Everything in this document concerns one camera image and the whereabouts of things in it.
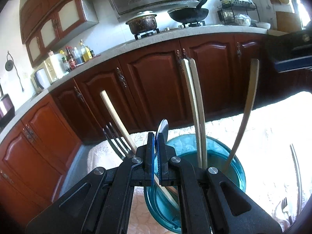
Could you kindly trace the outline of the wooden chopstick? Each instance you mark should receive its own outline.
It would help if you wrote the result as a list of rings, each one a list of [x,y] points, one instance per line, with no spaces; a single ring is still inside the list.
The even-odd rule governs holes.
[[[247,127],[247,123],[249,121],[249,117],[253,109],[253,105],[254,105],[254,101],[256,97],[256,91],[257,91],[258,79],[259,79],[259,70],[260,70],[260,61],[258,59],[251,59],[249,86],[248,86],[248,91],[247,91],[247,96],[246,96],[243,118],[242,118],[242,122],[239,127],[239,130],[238,130],[238,134],[236,136],[234,145],[230,151],[229,157],[227,158],[222,168],[222,172],[224,173],[227,172],[232,160],[234,159],[234,156],[237,152],[237,149],[241,143],[245,129]]]
[[[198,136],[199,136],[199,157],[201,160],[201,168],[204,170],[208,165],[207,158],[207,147],[206,147],[206,132],[205,132],[205,113],[204,113],[204,105],[203,98],[201,94],[201,87],[199,81],[199,75],[196,67],[196,62],[193,58],[189,59],[189,66],[191,70],[195,96],[196,96],[196,105],[198,112]]]
[[[108,94],[106,93],[105,90],[103,90],[100,92],[100,96],[101,96],[102,100],[104,101],[104,104],[105,104],[106,108],[108,109],[114,123],[117,125],[117,128],[119,129],[119,131],[121,132],[125,141],[127,142],[128,146],[129,146],[129,152],[132,152],[133,154],[136,153],[137,152],[137,146],[136,146],[135,142],[131,139],[131,137],[128,133],[128,130],[125,128],[123,122],[121,121],[117,111],[115,110],[111,100],[109,99]],[[157,187],[160,188],[160,190],[162,191],[164,196],[168,199],[170,204],[175,209],[178,209],[179,205],[177,204],[175,199],[172,197],[172,195],[169,193],[168,189],[165,187],[162,187],[159,184],[159,179],[155,174],[154,174],[154,181],[155,181],[155,184],[157,185]]]
[[[190,70],[190,66],[189,66],[189,59],[183,58],[181,60],[181,65],[183,67],[184,77],[186,79],[188,95],[189,95],[190,104],[191,104],[192,117],[193,117],[194,126],[195,126],[196,145],[197,145],[197,161],[198,161],[198,166],[201,168],[201,166],[200,166],[201,160],[199,157],[198,112],[197,112],[197,105],[196,105],[195,90],[194,90],[191,70]]]

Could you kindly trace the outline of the silver metal spoon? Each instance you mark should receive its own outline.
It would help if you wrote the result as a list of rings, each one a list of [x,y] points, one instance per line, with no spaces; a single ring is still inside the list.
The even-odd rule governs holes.
[[[169,124],[166,119],[163,119],[159,124],[159,127],[155,136],[155,154],[157,159],[157,174],[159,184],[163,185],[163,181],[168,175],[168,159],[166,155],[166,143],[168,140]]]

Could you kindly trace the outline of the lower wooden kitchen cabinets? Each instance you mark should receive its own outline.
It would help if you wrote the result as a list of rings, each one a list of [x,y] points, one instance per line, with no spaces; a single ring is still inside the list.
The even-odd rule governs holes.
[[[24,229],[57,199],[80,146],[104,138],[112,119],[102,90],[132,133],[154,130],[163,118],[173,128],[192,123],[181,58],[196,62],[207,121],[243,111],[253,58],[261,65],[257,107],[311,91],[311,71],[276,72],[274,40],[211,29],[184,37],[165,33],[107,50],[64,76],[1,132],[1,222]]]

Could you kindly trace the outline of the wooden cutting board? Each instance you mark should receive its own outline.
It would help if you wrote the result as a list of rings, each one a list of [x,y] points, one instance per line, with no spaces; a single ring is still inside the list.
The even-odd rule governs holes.
[[[302,30],[300,17],[296,13],[276,11],[277,30],[292,33]]]

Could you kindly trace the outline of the silver fork in cup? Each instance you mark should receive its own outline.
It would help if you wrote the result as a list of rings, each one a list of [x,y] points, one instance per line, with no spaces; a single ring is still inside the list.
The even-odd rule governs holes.
[[[108,123],[106,127],[103,128],[103,133],[109,145],[121,160],[134,157],[135,154],[119,136],[112,123]]]

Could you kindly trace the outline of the teal rimmed utensil cup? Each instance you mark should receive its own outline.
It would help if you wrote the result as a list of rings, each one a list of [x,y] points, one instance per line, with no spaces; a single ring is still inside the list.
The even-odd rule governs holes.
[[[236,184],[244,191],[245,172],[240,161],[234,157],[227,172],[222,172],[230,149],[209,136],[206,137],[208,165],[205,170],[198,166],[195,134],[180,135],[166,144],[172,146],[176,152],[176,156],[169,163],[176,174],[176,184],[161,186],[168,189],[179,208],[175,209],[155,184],[144,189],[150,213],[160,225],[175,233],[198,233],[199,230],[191,220],[196,223],[203,220],[199,229],[212,228],[209,218],[212,212],[207,200],[208,188],[212,188],[212,193],[217,194],[221,191],[217,182],[224,181]]]

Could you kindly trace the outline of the patterned ceramic bowl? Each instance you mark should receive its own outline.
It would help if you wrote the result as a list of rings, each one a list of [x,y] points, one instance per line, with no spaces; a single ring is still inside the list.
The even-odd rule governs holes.
[[[237,25],[249,27],[251,25],[251,18],[245,14],[237,14],[234,17],[234,21]]]

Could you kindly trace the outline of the black dish rack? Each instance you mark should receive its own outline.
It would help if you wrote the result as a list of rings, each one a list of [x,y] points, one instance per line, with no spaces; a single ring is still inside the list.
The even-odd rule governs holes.
[[[260,18],[258,7],[254,5],[223,3],[218,7],[218,18],[225,25],[235,25],[235,16],[239,14],[249,15],[249,11],[256,11]]]

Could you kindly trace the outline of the gas stove top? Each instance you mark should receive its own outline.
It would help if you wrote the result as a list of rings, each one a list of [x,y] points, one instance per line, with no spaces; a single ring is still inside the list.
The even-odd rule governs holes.
[[[179,25],[177,28],[164,28],[162,31],[160,31],[158,28],[148,31],[148,32],[144,32],[144,33],[140,33],[140,34],[135,34],[135,40],[139,40],[148,36],[153,36],[156,34],[160,34],[160,33],[164,33],[164,32],[169,32],[169,31],[175,31],[175,30],[182,30],[184,28],[191,28],[191,27],[204,27],[206,25],[205,21],[199,21],[196,23],[188,23],[188,24],[181,24]]]

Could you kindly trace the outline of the black wok with lid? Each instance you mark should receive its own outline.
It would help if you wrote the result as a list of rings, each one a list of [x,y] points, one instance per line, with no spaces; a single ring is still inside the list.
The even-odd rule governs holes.
[[[180,7],[168,10],[169,16],[182,24],[197,23],[207,18],[209,9],[202,8],[208,0],[201,0],[196,7]]]

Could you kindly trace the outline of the yellow oil bottle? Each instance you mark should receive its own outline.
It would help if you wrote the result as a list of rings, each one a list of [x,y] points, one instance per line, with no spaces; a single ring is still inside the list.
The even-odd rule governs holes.
[[[89,50],[89,48],[87,48],[83,42],[83,40],[80,40],[80,50],[82,52],[82,56],[85,62],[89,61],[90,59],[92,59],[92,55],[91,52]]]

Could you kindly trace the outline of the steel lidded cooking pot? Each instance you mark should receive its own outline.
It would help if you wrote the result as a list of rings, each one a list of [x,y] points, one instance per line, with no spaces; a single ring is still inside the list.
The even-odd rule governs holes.
[[[138,35],[157,29],[156,17],[157,14],[152,11],[139,12],[125,24],[129,26],[133,35]]]

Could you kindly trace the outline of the beige microwave oven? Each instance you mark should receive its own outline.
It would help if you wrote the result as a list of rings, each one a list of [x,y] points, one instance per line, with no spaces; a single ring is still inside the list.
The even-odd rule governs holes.
[[[42,92],[59,79],[60,68],[59,57],[55,54],[45,59],[31,74],[31,81],[36,92]]]

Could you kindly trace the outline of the dark rice cooker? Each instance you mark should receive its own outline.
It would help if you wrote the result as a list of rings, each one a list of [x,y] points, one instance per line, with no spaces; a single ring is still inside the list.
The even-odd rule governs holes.
[[[5,127],[15,116],[15,107],[9,94],[1,96],[0,102],[0,126]]]

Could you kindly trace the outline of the upper wooden wall cabinet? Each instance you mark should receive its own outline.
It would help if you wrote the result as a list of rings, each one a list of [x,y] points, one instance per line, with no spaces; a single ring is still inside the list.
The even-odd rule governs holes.
[[[92,0],[24,0],[19,12],[32,67],[99,22]]]

